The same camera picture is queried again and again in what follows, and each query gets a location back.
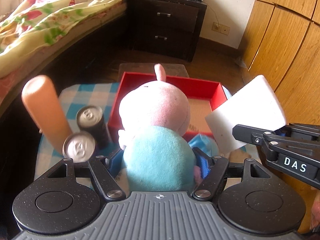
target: white sponge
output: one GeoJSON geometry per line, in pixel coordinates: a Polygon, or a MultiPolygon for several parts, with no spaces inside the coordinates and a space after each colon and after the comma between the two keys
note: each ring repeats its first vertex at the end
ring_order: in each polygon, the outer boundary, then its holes
{"type": "Polygon", "coordinates": [[[237,124],[265,130],[286,125],[284,111],[264,76],[254,78],[229,100],[205,117],[221,154],[239,149],[246,143],[234,139],[237,124]]]}

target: black can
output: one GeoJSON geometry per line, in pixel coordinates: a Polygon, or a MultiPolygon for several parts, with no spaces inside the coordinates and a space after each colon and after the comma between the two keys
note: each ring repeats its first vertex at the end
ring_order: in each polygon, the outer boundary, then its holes
{"type": "Polygon", "coordinates": [[[99,149],[103,149],[108,145],[107,127],[101,107],[82,107],[77,113],[76,120],[80,130],[86,131],[94,137],[99,149]]]}
{"type": "Polygon", "coordinates": [[[92,156],[96,156],[98,151],[93,136],[80,131],[67,137],[63,144],[62,153],[65,158],[72,158],[73,162],[86,162],[92,156]]]}

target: wall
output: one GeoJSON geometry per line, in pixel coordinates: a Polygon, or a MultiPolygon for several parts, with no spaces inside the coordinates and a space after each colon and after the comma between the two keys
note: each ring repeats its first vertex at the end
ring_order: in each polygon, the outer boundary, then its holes
{"type": "Polygon", "coordinates": [[[238,48],[247,25],[254,0],[204,0],[217,14],[220,24],[230,27],[229,35],[212,30],[217,22],[214,12],[208,7],[200,36],[238,48]]]}

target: screw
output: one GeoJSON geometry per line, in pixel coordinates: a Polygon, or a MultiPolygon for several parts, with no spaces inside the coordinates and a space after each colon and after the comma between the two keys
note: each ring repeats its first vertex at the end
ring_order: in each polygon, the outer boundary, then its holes
{"type": "Polygon", "coordinates": [[[113,190],[108,191],[107,196],[110,198],[118,198],[118,197],[121,197],[122,194],[123,194],[123,192],[121,190],[113,189],[113,190]]]}
{"type": "Polygon", "coordinates": [[[199,198],[206,198],[206,197],[210,197],[211,193],[209,190],[200,189],[195,192],[195,195],[199,198]]]}

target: nightstand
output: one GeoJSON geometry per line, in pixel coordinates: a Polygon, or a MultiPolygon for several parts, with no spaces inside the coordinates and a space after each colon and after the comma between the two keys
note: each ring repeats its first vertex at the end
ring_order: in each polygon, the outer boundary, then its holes
{"type": "Polygon", "coordinates": [[[192,0],[128,0],[132,49],[192,61],[206,8],[192,0]]]}

